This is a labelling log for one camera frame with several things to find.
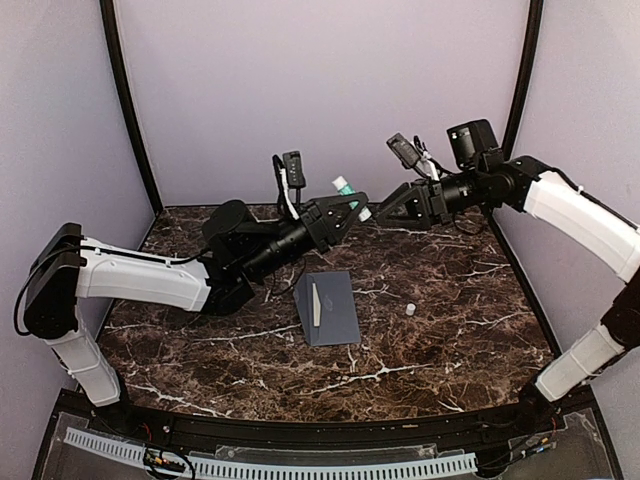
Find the brown marble surface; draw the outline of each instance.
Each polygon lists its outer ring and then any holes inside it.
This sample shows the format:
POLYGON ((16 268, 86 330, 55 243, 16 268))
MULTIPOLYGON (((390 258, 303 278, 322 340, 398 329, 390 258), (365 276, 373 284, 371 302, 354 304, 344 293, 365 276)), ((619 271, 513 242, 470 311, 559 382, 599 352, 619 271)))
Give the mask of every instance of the brown marble surface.
MULTIPOLYGON (((143 250, 192 254, 212 210, 167 209, 143 250)), ((306 260, 308 272, 350 272, 360 344, 308 346, 293 296, 274 298, 269 282, 229 317, 119 301, 99 343, 137 404, 248 420, 391 420, 503 405, 552 358, 489 229, 470 237, 368 222, 306 260)), ((276 290, 298 271, 280 270, 276 290)))

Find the black metal frame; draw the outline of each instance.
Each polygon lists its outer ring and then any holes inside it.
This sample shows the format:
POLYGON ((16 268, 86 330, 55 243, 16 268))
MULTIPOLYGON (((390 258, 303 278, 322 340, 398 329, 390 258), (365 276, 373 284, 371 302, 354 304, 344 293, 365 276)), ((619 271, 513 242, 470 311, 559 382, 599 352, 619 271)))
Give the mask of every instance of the black metal frame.
POLYGON ((120 99, 122 116, 124 117, 124 121, 127 126, 129 140, 131 141, 131 147, 133 148, 133 153, 136 157, 138 170, 140 170, 140 176, 142 177, 144 188, 147 191, 147 197, 149 198, 149 202, 151 203, 154 213, 158 215, 162 212, 164 206, 160 199, 158 186, 153 178, 153 171, 151 170, 147 151, 144 148, 142 133, 138 124, 136 110, 133 105, 133 98, 131 97, 131 89, 129 88, 129 81, 127 79, 124 57, 122 56, 122 46, 120 45, 120 37, 118 36, 118 23, 116 20, 113 0, 100 0, 100 10, 102 11, 104 35, 107 41, 107 49, 109 50, 113 79, 118 91, 118 98, 120 99))
POLYGON ((524 44, 522 46, 522 56, 520 58, 520 68, 518 70, 518 79, 516 80, 516 88, 513 92, 513 100, 507 127, 502 139, 502 151, 506 160, 511 159, 513 148, 516 144, 522 113, 524 112, 524 104, 529 91, 529 82, 531 80, 531 72, 533 71, 533 61, 536 56, 536 47, 538 45, 538 35, 540 34, 540 25, 542 24, 542 7, 544 0, 531 0, 529 4, 529 18, 527 20, 527 30, 525 32, 524 44))
MULTIPOLYGON (((563 413, 591 408, 602 434, 616 479, 622 471, 611 438, 590 387, 566 397, 563 413)), ((287 450, 353 450, 436 444, 440 452, 464 449, 475 452, 480 463, 508 451, 509 439, 521 435, 514 428, 484 429, 482 422, 515 415, 516 405, 438 417, 359 423, 285 423, 228 420, 136 407, 135 414, 153 431, 154 441, 167 448, 189 453, 215 452, 219 446, 245 446, 287 450), (163 427, 169 426, 166 433, 163 427)), ((62 390, 49 419, 32 479, 41 478, 49 444, 59 414, 66 412, 89 420, 89 427, 113 433, 92 414, 82 394, 62 390)))

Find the black cable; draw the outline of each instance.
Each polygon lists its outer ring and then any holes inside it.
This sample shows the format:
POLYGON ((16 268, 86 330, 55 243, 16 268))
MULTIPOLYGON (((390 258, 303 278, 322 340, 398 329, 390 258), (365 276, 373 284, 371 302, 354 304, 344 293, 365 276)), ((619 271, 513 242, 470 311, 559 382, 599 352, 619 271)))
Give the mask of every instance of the black cable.
MULTIPOLYGON (((413 144, 416 147, 416 150, 418 150, 418 153, 420 153, 420 155, 424 155, 425 153, 428 153, 427 145, 422 140, 420 140, 420 137, 418 137, 418 135, 413 136, 413 144)), ((429 157, 430 157, 429 161, 436 166, 436 168, 438 169, 438 173, 440 175, 442 175, 443 173, 447 175, 453 175, 453 172, 451 170, 447 170, 442 165, 440 165, 440 163, 435 158, 433 158, 430 154, 429 154, 429 157)), ((416 172, 422 178, 428 178, 425 175, 423 175, 420 171, 416 170, 416 172)))
POLYGON ((102 425, 104 425, 107 428, 107 430, 109 430, 113 435, 115 435, 117 437, 121 437, 121 438, 131 439, 131 440, 134 440, 136 442, 142 442, 142 444, 145 447, 145 453, 146 453, 147 450, 149 450, 149 447, 155 448, 156 450, 158 450, 160 452, 159 455, 161 455, 162 452, 173 453, 175 456, 179 457, 184 463, 187 464, 187 466, 189 467, 189 470, 191 471, 191 480, 196 480, 196 468, 193 466, 193 463, 191 463, 191 460, 189 460, 189 457, 187 457, 184 453, 179 452, 177 450, 169 449, 167 447, 163 447, 162 445, 158 445, 157 443, 153 443, 153 442, 150 442, 150 441, 145 442, 143 440, 140 440, 139 438, 135 438, 135 437, 131 437, 131 436, 128 436, 128 435, 124 435, 124 434, 118 432, 117 430, 115 430, 114 428, 112 428, 111 425, 109 425, 106 422, 106 420, 103 419, 102 417, 96 415, 94 418, 97 419, 97 420, 100 420, 100 423, 102 423, 102 425))
MULTIPOLYGON (((527 443, 529 440, 531 440, 533 437, 535 437, 537 435, 537 433, 534 433, 533 435, 521 440, 520 442, 518 442, 516 444, 515 447, 510 448, 509 451, 503 455, 500 455, 498 458, 494 458, 493 460, 491 460, 490 462, 487 463, 483 463, 482 465, 478 465, 478 468, 484 468, 487 469, 487 467, 489 467, 490 465, 493 465, 494 463, 498 463, 500 460, 502 460, 503 458, 509 457, 511 456, 511 454, 513 454, 518 448, 520 448, 521 446, 523 446, 525 443, 527 443)), ((491 470, 494 469, 498 469, 498 468, 503 468, 503 467, 491 467, 491 470)))
POLYGON ((485 231, 485 229, 487 228, 487 225, 485 223, 480 225, 480 228, 478 228, 478 230, 467 230, 466 228, 462 228, 458 222, 456 222, 456 218, 457 218, 458 214, 454 213, 452 215, 451 221, 453 222, 453 226, 456 228, 456 230, 458 230, 460 233, 464 233, 465 235, 469 235, 470 237, 473 237, 475 235, 480 235, 482 232, 485 231))
POLYGON ((487 426, 491 428, 509 428, 512 427, 516 423, 515 420, 511 420, 507 423, 495 423, 495 422, 475 422, 475 425, 487 426))
POLYGON ((33 267, 31 272, 29 273, 29 276, 27 277, 27 280, 22 285, 22 288, 20 288, 20 292, 18 292, 18 296, 16 297, 16 303, 13 306, 13 328, 18 335, 20 335, 21 337, 28 337, 29 335, 31 335, 31 332, 29 331, 20 330, 20 320, 18 318, 18 314, 20 313, 20 303, 22 302, 22 297, 24 297, 24 294, 27 292, 29 285, 31 284, 35 276, 38 274, 40 269, 43 266, 47 265, 51 260, 57 258, 63 253, 76 252, 81 249, 86 249, 86 248, 83 248, 83 246, 78 246, 78 245, 72 245, 69 247, 61 248, 60 250, 56 250, 55 252, 52 252, 46 257, 44 257, 40 261, 40 263, 38 263, 35 267, 33 267))
POLYGON ((503 468, 506 468, 510 465, 513 465, 514 463, 523 460, 525 458, 527 458, 528 456, 531 455, 522 455, 522 452, 527 452, 527 451, 533 451, 536 448, 540 447, 541 445, 544 445, 545 443, 547 443, 549 440, 551 440, 556 432, 558 431, 558 423, 556 421, 556 415, 558 414, 559 410, 554 412, 552 414, 552 416, 550 417, 550 421, 553 424, 553 429, 551 431, 551 435, 547 436, 544 435, 542 436, 533 446, 525 448, 524 450, 521 450, 520 452, 518 452, 518 457, 509 460, 506 464, 500 464, 498 465, 494 465, 495 463, 498 463, 500 460, 512 455, 513 453, 515 453, 520 447, 522 447, 524 444, 528 443, 532 438, 534 438, 536 435, 539 435, 539 433, 534 433, 526 438, 524 438, 523 440, 521 440, 520 442, 518 442, 514 447, 510 448, 509 451, 501 456, 499 456, 498 458, 494 458, 493 460, 491 460, 490 462, 486 462, 482 465, 478 465, 478 468, 484 468, 485 470, 501 470, 503 468))
POLYGON ((200 252, 198 252, 195 255, 192 255, 192 256, 190 256, 188 258, 183 258, 181 260, 170 260, 169 263, 171 265, 184 265, 185 263, 193 262, 194 260, 197 260, 197 259, 203 257, 207 253, 209 253, 209 247, 203 248, 202 250, 200 250, 200 252))
POLYGON ((413 166, 413 171, 416 172, 418 175, 420 175, 422 178, 431 178, 429 177, 429 175, 427 175, 426 173, 424 173, 420 168, 418 168, 418 164, 416 163, 413 166))
POLYGON ((520 57, 520 67, 518 69, 518 79, 513 92, 509 119, 502 140, 502 150, 504 158, 509 160, 513 153, 513 147, 518 136, 518 129, 524 112, 524 104, 527 99, 527 91, 531 82, 533 72, 533 62, 536 56, 536 46, 540 34, 540 24, 542 23, 543 0, 530 0, 529 18, 527 19, 527 29, 522 45, 522 55, 520 57))
POLYGON ((298 274, 298 276, 296 277, 295 280, 292 280, 291 283, 289 284, 289 286, 287 288, 285 288, 284 290, 280 291, 280 292, 274 292, 273 289, 276 286, 276 273, 273 272, 273 284, 271 285, 271 296, 272 297, 279 297, 281 295, 284 295, 285 293, 287 293, 288 291, 290 291, 293 287, 296 286, 296 284, 300 281, 300 279, 302 278, 302 275, 304 275, 305 270, 307 269, 307 259, 302 257, 302 270, 300 270, 300 273, 298 274))

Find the small white object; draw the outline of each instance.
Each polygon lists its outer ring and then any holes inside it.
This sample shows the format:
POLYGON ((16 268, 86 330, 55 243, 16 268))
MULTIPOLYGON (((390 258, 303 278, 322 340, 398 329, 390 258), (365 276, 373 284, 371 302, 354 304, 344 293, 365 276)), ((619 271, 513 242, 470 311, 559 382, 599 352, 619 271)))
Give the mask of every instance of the small white object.
POLYGON ((345 178, 342 175, 340 175, 331 183, 333 183, 333 186, 336 187, 336 190, 338 191, 342 190, 344 187, 349 185, 349 183, 345 180, 345 178))
POLYGON ((547 400, 554 402, 623 352, 624 347, 600 324, 551 362, 538 376, 536 387, 547 400))

